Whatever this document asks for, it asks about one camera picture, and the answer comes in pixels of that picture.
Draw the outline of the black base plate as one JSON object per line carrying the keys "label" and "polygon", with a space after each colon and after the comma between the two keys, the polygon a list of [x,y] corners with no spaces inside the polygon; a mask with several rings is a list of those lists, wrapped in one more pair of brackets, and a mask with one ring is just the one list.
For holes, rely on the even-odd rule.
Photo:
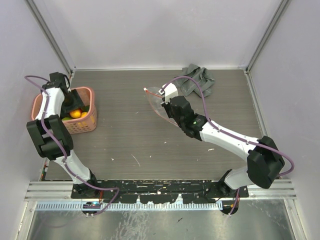
{"label": "black base plate", "polygon": [[214,180],[100,180],[100,188],[119,188],[114,203],[173,204],[182,197],[183,204],[215,203],[216,199],[234,198],[236,190],[223,190]]}

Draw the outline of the green lime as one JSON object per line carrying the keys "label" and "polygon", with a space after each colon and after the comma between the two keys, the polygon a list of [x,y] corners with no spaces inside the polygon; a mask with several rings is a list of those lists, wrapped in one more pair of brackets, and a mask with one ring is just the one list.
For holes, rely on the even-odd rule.
{"label": "green lime", "polygon": [[69,120],[72,120],[72,118],[71,118],[71,117],[64,117],[64,118],[62,118],[61,120],[62,120],[62,121],[69,121]]}

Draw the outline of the grey crumpled cloth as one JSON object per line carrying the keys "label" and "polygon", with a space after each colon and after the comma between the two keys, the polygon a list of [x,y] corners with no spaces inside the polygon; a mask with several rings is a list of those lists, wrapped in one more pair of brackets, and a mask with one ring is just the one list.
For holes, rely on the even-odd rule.
{"label": "grey crumpled cloth", "polygon": [[[195,64],[190,64],[188,67],[182,68],[182,72],[178,76],[187,76],[193,78],[201,88],[204,97],[208,97],[212,94],[212,85],[215,83],[213,75],[205,68]],[[176,80],[175,85],[180,88],[181,92],[185,96],[189,96],[191,93],[197,94],[201,97],[200,90],[196,84],[188,78],[180,78]]]}

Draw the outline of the dark green fruit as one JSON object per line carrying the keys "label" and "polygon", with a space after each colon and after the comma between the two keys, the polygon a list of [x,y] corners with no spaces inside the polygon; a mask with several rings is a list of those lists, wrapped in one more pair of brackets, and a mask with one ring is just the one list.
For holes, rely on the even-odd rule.
{"label": "dark green fruit", "polygon": [[83,112],[88,112],[90,110],[90,107],[89,106],[84,106],[83,108],[82,108],[82,111]]}

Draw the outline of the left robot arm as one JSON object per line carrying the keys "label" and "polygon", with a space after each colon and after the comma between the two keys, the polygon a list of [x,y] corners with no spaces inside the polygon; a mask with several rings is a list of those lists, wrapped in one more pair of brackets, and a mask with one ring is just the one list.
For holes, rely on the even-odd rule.
{"label": "left robot arm", "polygon": [[83,110],[87,105],[79,92],[70,88],[70,80],[64,73],[51,73],[39,89],[41,106],[34,120],[26,124],[37,153],[65,170],[77,194],[97,197],[100,185],[92,171],[76,155],[71,133],[63,121],[71,111]]}

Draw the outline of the yellow lemon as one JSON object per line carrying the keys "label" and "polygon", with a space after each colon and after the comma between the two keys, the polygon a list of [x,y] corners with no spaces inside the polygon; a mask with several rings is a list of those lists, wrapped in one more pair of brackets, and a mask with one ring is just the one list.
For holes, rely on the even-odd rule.
{"label": "yellow lemon", "polygon": [[84,118],[87,114],[88,114],[88,113],[84,111],[84,112],[81,113],[81,116],[80,116],[80,117],[81,117],[81,118]]}

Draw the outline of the orange fruit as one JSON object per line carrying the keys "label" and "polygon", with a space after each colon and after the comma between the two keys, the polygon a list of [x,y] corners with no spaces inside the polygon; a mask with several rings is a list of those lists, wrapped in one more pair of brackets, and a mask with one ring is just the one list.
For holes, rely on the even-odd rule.
{"label": "orange fruit", "polygon": [[82,116],[82,110],[80,108],[72,110],[69,112],[69,115],[73,119],[78,119]]}

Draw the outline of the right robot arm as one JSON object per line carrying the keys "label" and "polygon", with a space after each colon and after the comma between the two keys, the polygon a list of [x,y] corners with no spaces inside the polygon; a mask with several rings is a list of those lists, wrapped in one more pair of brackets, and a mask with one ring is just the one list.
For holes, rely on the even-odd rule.
{"label": "right robot arm", "polygon": [[195,113],[184,96],[163,98],[161,106],[188,137],[217,145],[246,162],[244,167],[227,170],[218,181],[217,190],[225,197],[249,185],[269,189],[285,165],[270,137],[248,137],[221,127]]}

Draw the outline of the pink plastic basket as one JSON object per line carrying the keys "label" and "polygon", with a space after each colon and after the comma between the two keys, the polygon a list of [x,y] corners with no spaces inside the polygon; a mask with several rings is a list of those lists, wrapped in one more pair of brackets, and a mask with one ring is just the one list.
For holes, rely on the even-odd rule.
{"label": "pink plastic basket", "polygon": [[[50,132],[58,138],[62,135],[91,132],[96,128],[97,110],[94,90],[86,86],[73,89],[78,91],[84,103],[83,107],[89,106],[87,115],[82,118],[72,118],[69,112],[62,112],[65,95],[71,91],[65,91],[61,87],[47,88],[34,100],[31,121],[26,124],[30,136],[41,138]],[[72,118],[72,120],[62,121],[62,118],[65,117]]]}

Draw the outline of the clear zip top bag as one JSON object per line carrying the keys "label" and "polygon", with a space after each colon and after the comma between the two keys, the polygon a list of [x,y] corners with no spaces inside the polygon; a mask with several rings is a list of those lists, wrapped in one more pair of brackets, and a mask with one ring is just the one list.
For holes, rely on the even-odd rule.
{"label": "clear zip top bag", "polygon": [[178,127],[173,118],[169,118],[165,108],[162,106],[163,97],[160,94],[160,88],[156,86],[144,87],[144,92],[153,111],[162,119]]}

